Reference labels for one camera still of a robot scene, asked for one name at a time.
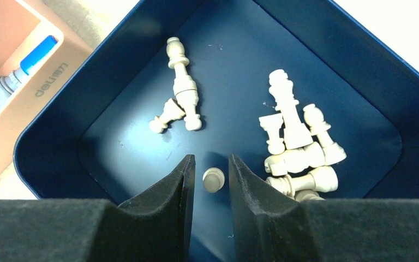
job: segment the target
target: beige floor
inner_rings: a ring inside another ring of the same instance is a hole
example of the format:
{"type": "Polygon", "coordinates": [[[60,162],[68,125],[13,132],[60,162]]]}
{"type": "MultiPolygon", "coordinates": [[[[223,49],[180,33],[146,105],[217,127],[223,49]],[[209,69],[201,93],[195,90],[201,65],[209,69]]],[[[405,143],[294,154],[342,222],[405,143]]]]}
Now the beige floor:
{"type": "MultiPolygon", "coordinates": [[[[43,0],[91,47],[98,46],[138,0],[43,0]]],[[[419,71],[419,0],[335,0],[419,71]]],[[[0,176],[0,199],[34,199],[13,164],[0,176]]]]}

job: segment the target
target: dark blue bin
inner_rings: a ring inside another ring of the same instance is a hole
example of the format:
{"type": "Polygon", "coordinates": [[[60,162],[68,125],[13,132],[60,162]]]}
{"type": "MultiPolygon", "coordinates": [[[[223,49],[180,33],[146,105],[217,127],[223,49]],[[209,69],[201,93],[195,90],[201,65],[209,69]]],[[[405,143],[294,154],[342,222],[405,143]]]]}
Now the dark blue bin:
{"type": "Polygon", "coordinates": [[[196,158],[190,257],[234,260],[228,185],[203,190],[210,167],[239,155],[265,178],[274,114],[268,75],[284,69],[298,110],[315,103],[348,158],[326,198],[419,198],[419,73],[327,0],[141,1],[20,136],[15,165],[39,198],[120,203],[196,158]],[[164,134],[148,122],[173,97],[168,37],[199,88],[203,128],[164,134]]]}

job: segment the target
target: desk organizer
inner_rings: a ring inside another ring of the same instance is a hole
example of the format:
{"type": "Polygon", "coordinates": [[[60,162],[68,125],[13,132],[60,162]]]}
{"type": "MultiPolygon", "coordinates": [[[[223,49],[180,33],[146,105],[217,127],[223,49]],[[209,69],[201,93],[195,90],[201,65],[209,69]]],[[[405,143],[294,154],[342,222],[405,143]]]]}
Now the desk organizer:
{"type": "Polygon", "coordinates": [[[141,1],[24,131],[16,167],[40,198],[119,204],[194,154],[190,257],[232,261],[229,183],[210,194],[201,178],[210,167],[227,176],[230,154],[267,176],[258,117],[275,113],[268,75],[279,68],[297,108],[316,104],[348,154],[334,166],[338,190],[321,196],[419,198],[419,73],[327,0],[141,1]],[[155,134],[148,123],[173,97],[171,36],[190,59],[203,126],[155,134]]]}
{"type": "Polygon", "coordinates": [[[13,148],[23,129],[92,52],[41,1],[0,0],[0,76],[20,67],[20,61],[48,35],[57,39],[56,46],[37,65],[29,82],[0,109],[0,174],[12,162],[13,148]],[[54,72],[57,77],[52,81],[49,78],[54,72]],[[44,86],[44,94],[36,96],[46,81],[51,82],[50,87],[44,86]]]}

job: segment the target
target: white bottle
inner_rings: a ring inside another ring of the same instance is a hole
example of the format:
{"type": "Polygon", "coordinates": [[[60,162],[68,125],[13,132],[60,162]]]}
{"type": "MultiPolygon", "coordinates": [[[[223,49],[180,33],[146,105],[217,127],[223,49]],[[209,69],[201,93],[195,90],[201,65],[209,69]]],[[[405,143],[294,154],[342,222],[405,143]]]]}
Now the white bottle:
{"type": "Polygon", "coordinates": [[[324,193],[335,191],[338,188],[338,177],[331,166],[320,166],[301,177],[292,178],[290,175],[279,178],[268,177],[266,183],[282,194],[294,197],[295,192],[305,189],[324,193]]]}
{"type": "Polygon", "coordinates": [[[38,64],[57,44],[53,36],[46,37],[21,62],[17,70],[8,76],[0,76],[0,108],[18,88],[25,85],[33,76],[38,64]]]}
{"type": "Polygon", "coordinates": [[[21,68],[12,71],[8,76],[0,76],[0,108],[19,87],[30,79],[21,68]]]}
{"type": "Polygon", "coordinates": [[[328,130],[332,127],[324,121],[324,114],[315,104],[307,105],[303,108],[304,120],[310,126],[311,135],[316,135],[320,146],[324,151],[325,164],[332,165],[343,161],[346,158],[344,149],[334,142],[328,130]]]}
{"type": "Polygon", "coordinates": [[[167,40],[166,53],[169,57],[168,67],[176,72],[172,89],[178,104],[185,111],[185,128],[189,131],[198,130],[201,128],[200,115],[196,113],[199,97],[196,83],[185,68],[189,59],[185,56],[185,49],[179,38],[171,37],[167,40]]]}
{"type": "Polygon", "coordinates": [[[295,149],[312,144],[310,132],[304,123],[301,123],[296,106],[298,100],[294,99],[293,82],[288,80],[288,75],[278,69],[269,75],[269,93],[274,96],[277,106],[285,122],[284,141],[286,149],[295,149]]]}

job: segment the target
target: chess piece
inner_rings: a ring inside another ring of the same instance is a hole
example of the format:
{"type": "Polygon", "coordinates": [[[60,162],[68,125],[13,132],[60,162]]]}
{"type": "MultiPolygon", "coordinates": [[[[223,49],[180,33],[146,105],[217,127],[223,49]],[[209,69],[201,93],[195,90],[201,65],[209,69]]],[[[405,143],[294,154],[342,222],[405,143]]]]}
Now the chess piece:
{"type": "Polygon", "coordinates": [[[324,114],[318,109],[315,104],[307,105],[303,108],[304,121],[310,127],[311,135],[316,135],[320,146],[324,151],[325,164],[332,165],[343,161],[346,158],[344,149],[334,142],[328,130],[332,127],[324,121],[324,114]]]}
{"type": "Polygon", "coordinates": [[[305,200],[325,200],[321,198],[316,191],[313,190],[301,190],[296,193],[295,200],[298,202],[305,201],[305,200]]]}
{"type": "Polygon", "coordinates": [[[299,101],[293,95],[293,82],[288,75],[278,69],[269,75],[269,93],[276,99],[275,109],[280,111],[285,122],[284,141],[286,149],[295,149],[312,144],[310,132],[304,123],[301,123],[296,106],[299,101]]]}
{"type": "Polygon", "coordinates": [[[209,168],[203,174],[203,187],[210,193],[219,191],[225,182],[224,173],[219,168],[209,168]]]}
{"type": "Polygon", "coordinates": [[[185,116],[185,112],[177,105],[177,102],[170,98],[163,108],[163,114],[156,116],[154,120],[151,120],[148,126],[150,130],[159,134],[167,128],[167,124],[174,120],[179,120],[185,116]]]}
{"type": "Polygon", "coordinates": [[[304,148],[286,150],[280,155],[270,156],[264,160],[267,173],[272,176],[284,176],[299,173],[308,167],[318,168],[325,165],[325,156],[319,143],[313,142],[304,148]]]}
{"type": "Polygon", "coordinates": [[[200,115],[196,113],[199,100],[196,83],[185,69],[189,59],[185,57],[184,46],[179,38],[171,37],[167,40],[166,53],[169,57],[168,67],[176,72],[172,89],[178,104],[185,111],[185,128],[189,131],[198,130],[201,128],[201,120],[200,115]]]}
{"type": "Polygon", "coordinates": [[[267,132],[269,139],[266,141],[270,154],[281,154],[285,151],[283,139],[280,138],[280,128],[283,124],[282,114],[262,116],[259,118],[260,126],[267,132]]]}
{"type": "Polygon", "coordinates": [[[291,198],[300,190],[311,189],[326,193],[338,188],[337,174],[331,166],[320,166],[305,176],[295,178],[290,175],[279,178],[268,177],[266,183],[291,198]]]}

